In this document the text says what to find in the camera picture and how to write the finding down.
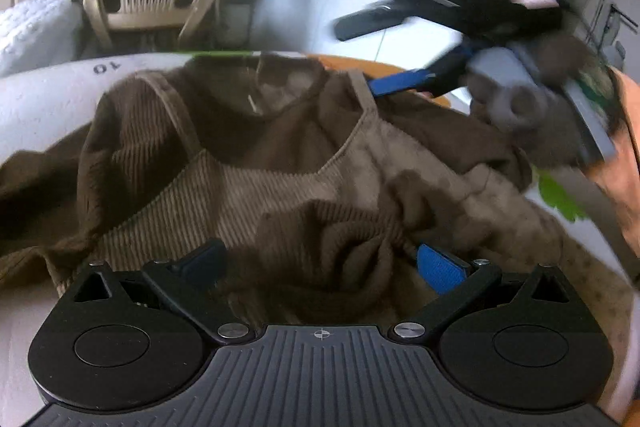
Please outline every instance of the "metal screw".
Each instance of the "metal screw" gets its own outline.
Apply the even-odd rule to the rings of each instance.
[[[394,331],[401,339],[416,339],[424,335],[424,326],[415,322],[403,322],[398,324]]]
[[[237,322],[229,322],[218,328],[218,334],[224,339],[240,339],[248,333],[249,328]]]

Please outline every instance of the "brown corduroy garment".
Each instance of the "brown corduroy garment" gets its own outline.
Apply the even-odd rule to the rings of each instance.
[[[230,250],[234,274],[219,290],[256,325],[383,328],[436,294],[415,270],[414,243],[391,214],[330,201],[264,216],[255,244]]]
[[[296,72],[299,80],[305,76],[301,71],[305,63],[313,67],[312,63],[301,61],[290,65],[284,74]],[[78,222],[82,232],[50,248],[34,246],[0,257],[0,277],[6,279],[7,275],[20,272],[30,259],[41,256],[59,291],[64,291],[82,269],[83,257],[85,262],[104,259],[114,270],[126,270],[137,269],[152,259],[179,259],[209,237],[220,237],[230,249],[259,248],[255,240],[265,216],[283,214],[313,200],[379,212],[387,187],[393,187],[410,172],[419,184],[396,183],[389,195],[396,204],[400,203],[394,215],[410,233],[420,232],[419,226],[412,230],[412,224],[429,222],[422,213],[431,213],[435,214],[435,226],[444,227],[449,221],[446,231],[448,237],[456,238],[457,242],[450,240],[454,247],[473,248],[475,244],[476,248],[486,249],[486,257],[505,271],[527,272],[537,263],[562,267],[612,344],[615,366],[610,390],[620,377],[628,344],[631,288],[569,238],[555,218],[526,200],[497,170],[481,162],[459,174],[420,140],[382,118],[361,73],[336,74],[332,78],[351,84],[351,96],[361,110],[348,137],[336,143],[331,156],[322,157],[314,148],[326,150],[330,143],[329,131],[318,131],[328,128],[318,123],[318,108],[322,107],[318,100],[328,82],[314,84],[308,95],[281,110],[273,120],[261,118],[262,124],[258,125],[253,119],[250,127],[255,136],[247,134],[248,143],[236,145],[230,139],[236,137],[236,130],[214,132],[208,128],[200,136],[200,125],[193,117],[188,98],[181,96],[163,74],[137,74],[118,88],[128,92],[130,98],[103,99],[96,117],[103,125],[94,121],[84,142],[78,178]],[[140,82],[144,82],[151,96],[140,95],[145,92],[136,85]],[[116,119],[113,124],[113,115],[129,112],[134,116]],[[284,114],[293,114],[294,123],[310,124],[284,134],[274,126]],[[112,125],[105,124],[110,116]],[[456,118],[465,120],[461,115]],[[447,117],[443,120],[450,123]],[[149,125],[159,133],[151,133],[157,136],[155,140],[144,139],[150,135],[146,128]],[[179,144],[175,155],[170,146],[163,149],[168,145],[163,139],[167,133]],[[439,135],[446,133],[446,129],[438,129]],[[211,135],[218,141],[221,156],[225,151],[238,152],[236,162],[222,162],[203,146]],[[312,164],[316,170],[292,173],[239,166],[264,146],[260,138],[266,137],[271,137],[271,153],[265,153],[263,158],[266,164],[274,165],[286,160],[274,156],[273,150],[286,151],[292,144],[299,146],[317,137],[317,143],[312,142],[303,155],[295,155],[289,163]],[[291,143],[282,144],[283,139]],[[450,147],[462,154],[465,145],[466,142],[456,142]],[[422,196],[413,197],[412,190]],[[464,241],[460,241],[462,236],[467,236]],[[415,276],[415,269],[411,267],[410,271]],[[408,286],[405,304],[425,304],[419,300],[420,293],[412,291],[414,286]],[[246,309],[252,307],[251,299],[238,304]],[[388,321],[386,309],[381,303],[361,319],[383,325]]]
[[[345,77],[311,59],[198,58],[167,79],[202,145],[238,168],[315,172],[362,115]],[[271,114],[255,114],[249,96]],[[378,108],[455,172],[485,163],[520,188],[529,184],[522,156],[490,126],[409,93],[378,100]],[[2,165],[0,256],[31,248],[60,283],[97,237],[149,204],[187,163],[156,92],[135,76],[124,80],[101,98],[91,124],[45,153],[17,152]],[[16,262],[0,257],[0,287]],[[20,272],[33,273],[20,263]]]

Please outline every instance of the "white fabric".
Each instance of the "white fabric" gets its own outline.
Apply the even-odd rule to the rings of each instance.
[[[74,60],[81,27],[71,0],[26,0],[0,12],[0,78]]]
[[[0,78],[0,164],[17,150],[44,151],[92,120],[102,94],[144,69],[170,69],[191,58],[143,54],[95,58]],[[6,427],[0,417],[0,425]]]

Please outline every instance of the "garment strap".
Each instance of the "garment strap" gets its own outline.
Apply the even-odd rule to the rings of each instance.
[[[349,70],[347,71],[347,74],[349,75],[351,85],[353,86],[353,90],[360,102],[360,106],[362,106],[362,109],[377,112],[378,106],[376,106],[376,100],[371,94],[369,83],[367,82],[364,73],[360,70]]]
[[[189,110],[180,94],[169,84],[162,73],[157,71],[141,71],[136,76],[144,80],[156,92],[164,108],[174,124],[175,131],[182,142],[182,146],[191,160],[201,150],[200,140],[195,125],[189,115]]]
[[[582,172],[561,167],[549,172],[554,181],[580,206],[620,261],[632,286],[640,291],[640,259],[626,241],[609,197]]]

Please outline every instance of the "orange fabric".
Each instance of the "orange fabric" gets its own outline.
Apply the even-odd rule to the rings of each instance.
[[[322,62],[325,68],[330,70],[361,70],[367,76],[372,78],[382,78],[390,74],[401,73],[402,68],[392,66],[391,64],[383,64],[382,62],[373,62],[372,60],[359,60],[358,58],[336,57],[335,55],[308,55]],[[449,100],[444,96],[433,99],[433,102],[442,107],[451,107]]]
[[[640,400],[632,403],[629,414],[626,415],[623,427],[640,427]]]
[[[640,86],[626,74],[618,72],[620,91],[631,132],[639,137]],[[609,162],[591,168],[587,176],[597,183],[616,205],[618,221],[629,246],[640,257],[640,174],[636,156],[626,126],[622,125],[613,138],[618,156]]]

